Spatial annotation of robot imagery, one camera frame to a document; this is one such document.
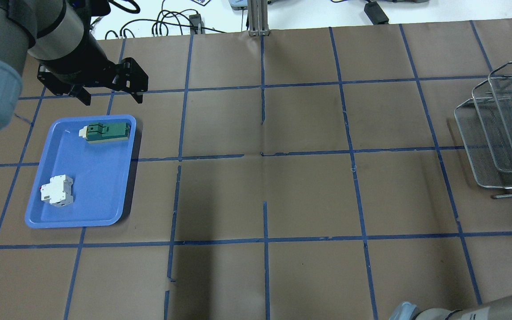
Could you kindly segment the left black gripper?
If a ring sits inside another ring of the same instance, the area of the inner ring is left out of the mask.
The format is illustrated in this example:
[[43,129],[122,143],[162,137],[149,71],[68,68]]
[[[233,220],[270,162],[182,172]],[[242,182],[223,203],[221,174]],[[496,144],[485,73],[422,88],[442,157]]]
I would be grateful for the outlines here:
[[108,60],[97,40],[87,31],[60,35],[53,31],[36,40],[37,79],[54,95],[68,94],[86,106],[92,96],[87,88],[123,91],[137,104],[144,101],[149,77],[135,59],[116,64]]

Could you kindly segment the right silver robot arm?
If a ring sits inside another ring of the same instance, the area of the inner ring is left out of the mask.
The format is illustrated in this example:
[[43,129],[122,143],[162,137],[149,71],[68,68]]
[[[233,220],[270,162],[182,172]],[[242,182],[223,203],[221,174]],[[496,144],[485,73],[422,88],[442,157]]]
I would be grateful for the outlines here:
[[445,308],[419,308],[402,302],[393,311],[391,320],[512,320],[512,295],[493,300],[473,308],[447,310]]

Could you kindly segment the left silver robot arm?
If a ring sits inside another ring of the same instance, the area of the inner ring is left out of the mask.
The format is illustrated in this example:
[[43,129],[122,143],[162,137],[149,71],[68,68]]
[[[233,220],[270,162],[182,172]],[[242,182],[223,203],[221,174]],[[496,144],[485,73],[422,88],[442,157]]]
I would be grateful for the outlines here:
[[52,94],[91,103],[88,88],[125,92],[143,102],[148,75],[132,58],[116,64],[91,33],[93,17],[107,16],[113,0],[0,0],[0,130],[8,126],[23,90],[26,57]]

